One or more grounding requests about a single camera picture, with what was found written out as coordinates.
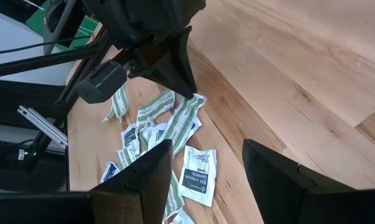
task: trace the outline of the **white paper scrap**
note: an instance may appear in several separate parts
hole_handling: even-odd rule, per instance
[[[136,117],[136,125],[142,126],[147,120],[154,120],[158,115],[164,113],[174,106],[175,92],[167,90],[162,92],[147,105],[140,106]]]
[[[175,113],[168,121],[167,128],[162,137],[164,139],[173,140],[173,155],[175,156],[189,139],[194,119],[197,117],[199,108],[206,103],[207,98],[198,94],[194,94],[191,99],[183,98]]]
[[[174,218],[172,224],[194,224],[191,217],[184,211],[181,210]]]
[[[114,162],[112,162],[112,161],[107,162],[106,163],[106,169],[105,169],[105,172],[102,175],[102,178],[100,179],[100,183],[103,183],[104,181],[112,178],[113,176],[115,176],[120,171],[121,170],[117,167],[117,165]]]
[[[199,151],[186,146],[179,180],[181,195],[211,207],[217,175],[216,169],[217,157],[214,149]]]
[[[179,192],[178,188],[178,179],[173,174],[171,176],[171,185],[168,191],[168,198],[165,205],[165,218],[164,220],[169,219],[172,215],[177,214],[185,205],[185,201],[183,200],[181,193]]]
[[[128,99],[126,98],[124,86],[121,86],[114,95],[112,96],[112,107],[108,115],[103,119],[102,122],[108,121],[114,115],[122,120],[122,116],[128,111]]]

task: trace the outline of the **crumpled packet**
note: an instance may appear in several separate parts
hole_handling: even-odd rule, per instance
[[[126,98],[124,85],[119,88],[112,96],[112,107],[108,115],[102,120],[108,121],[114,115],[122,121],[122,116],[128,111],[128,99]]]
[[[174,218],[172,224],[194,224],[191,217],[184,211],[181,210]]]
[[[171,109],[175,103],[175,92],[172,90],[166,90],[160,93],[154,100],[147,105],[139,107],[138,114],[136,116],[136,126],[140,127],[145,125],[146,122],[154,119]]]
[[[100,183],[103,183],[104,181],[112,178],[120,171],[121,170],[117,167],[117,165],[114,162],[108,161],[106,163],[105,172],[103,173],[102,178],[100,179]]]
[[[164,220],[167,220],[174,214],[180,212],[184,205],[185,201],[183,200],[182,195],[179,191],[178,179],[176,178],[173,171],[173,174],[171,176],[171,185],[169,187],[167,202],[165,205]]]
[[[175,109],[174,114],[168,121],[165,133],[160,141],[164,139],[173,140],[173,156],[182,150],[190,138],[190,129],[197,117],[199,108],[206,103],[207,98],[198,94],[194,94],[193,98],[183,98],[181,104]]]

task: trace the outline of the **white packet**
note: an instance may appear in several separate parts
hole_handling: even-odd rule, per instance
[[[157,125],[155,128],[148,128],[147,129],[147,137],[148,137],[148,150],[154,148],[155,146],[157,146],[161,141],[162,139],[164,138],[163,137],[163,134],[165,132],[165,129],[167,127],[168,124],[159,124]],[[190,132],[187,136],[187,140],[201,127],[201,122],[199,120],[199,118],[196,116],[193,120],[193,124],[192,124],[192,127],[190,129]]]
[[[172,224],[194,224],[191,217],[184,211],[181,210],[174,218]]]
[[[126,98],[124,86],[125,84],[122,85],[112,96],[112,107],[102,122],[108,121],[114,115],[121,121],[122,116],[128,111],[128,99]]]
[[[177,214],[180,210],[182,210],[184,205],[185,201],[183,200],[182,195],[179,191],[178,179],[176,178],[173,171],[173,174],[171,176],[171,184],[168,191],[167,202],[165,205],[164,220],[167,220],[174,214]]]
[[[217,175],[216,169],[217,157],[214,149],[199,151],[186,146],[179,180],[181,195],[211,207]]]
[[[114,162],[112,162],[112,161],[107,162],[106,163],[106,169],[105,169],[105,172],[102,175],[102,178],[100,179],[100,183],[103,183],[104,181],[112,178],[113,176],[115,176],[120,171],[121,170],[117,167],[117,165]]]
[[[139,150],[139,139],[136,129],[136,124],[130,124],[124,131],[121,132],[121,145],[123,149],[125,149],[129,144],[133,144],[134,147]]]
[[[154,148],[160,143],[163,137],[165,129],[167,128],[167,123],[159,124],[156,127],[148,128],[144,135],[148,137],[148,150]]]
[[[147,150],[148,148],[148,135],[144,134],[145,130],[147,130],[148,128],[155,127],[155,126],[156,126],[156,123],[153,120],[149,120],[146,122],[143,128],[139,130],[138,136],[139,136],[140,142],[142,142],[143,150]]]
[[[189,139],[190,129],[194,124],[195,117],[199,108],[206,103],[207,98],[198,94],[194,94],[191,99],[183,98],[175,113],[168,121],[167,128],[162,137],[164,139],[173,140],[173,156],[175,156]]]
[[[121,170],[123,170],[140,157],[140,152],[139,148],[136,148],[134,144],[129,144],[124,149],[118,150],[117,155],[120,160]]]
[[[174,103],[174,91],[167,90],[162,92],[147,105],[139,107],[138,115],[136,116],[136,126],[139,127],[149,120],[154,120],[158,115],[172,108],[174,106]]]

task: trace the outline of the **light wood surface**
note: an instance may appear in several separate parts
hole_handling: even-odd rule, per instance
[[[213,206],[185,198],[196,223],[262,223],[242,165],[244,138],[354,188],[375,188],[375,0],[207,0],[191,25],[189,59],[208,101],[187,144],[216,149],[218,161]],[[128,80],[122,123],[101,123],[109,101],[77,100],[68,123],[71,190],[99,183],[105,163],[118,162],[120,132],[137,107],[163,90]],[[178,178],[183,153],[174,159]]]

